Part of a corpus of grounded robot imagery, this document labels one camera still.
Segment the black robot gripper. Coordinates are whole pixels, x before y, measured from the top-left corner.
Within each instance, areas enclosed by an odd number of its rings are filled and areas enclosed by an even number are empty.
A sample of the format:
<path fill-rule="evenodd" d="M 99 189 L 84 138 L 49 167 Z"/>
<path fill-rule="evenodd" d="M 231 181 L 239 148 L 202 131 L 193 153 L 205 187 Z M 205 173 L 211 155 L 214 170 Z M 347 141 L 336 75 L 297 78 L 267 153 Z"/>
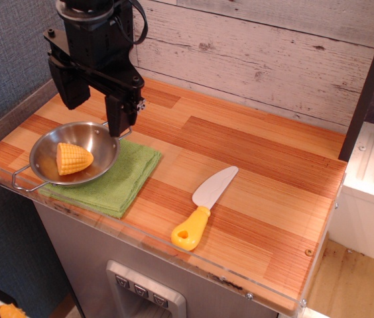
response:
<path fill-rule="evenodd" d="M 69 110 L 90 98 L 90 88 L 107 95 L 109 133 L 119 137 L 135 125 L 142 109 L 144 81 L 130 61 L 134 45 L 132 9 L 58 9 L 64 30 L 48 29 L 48 65 L 60 97 Z"/>

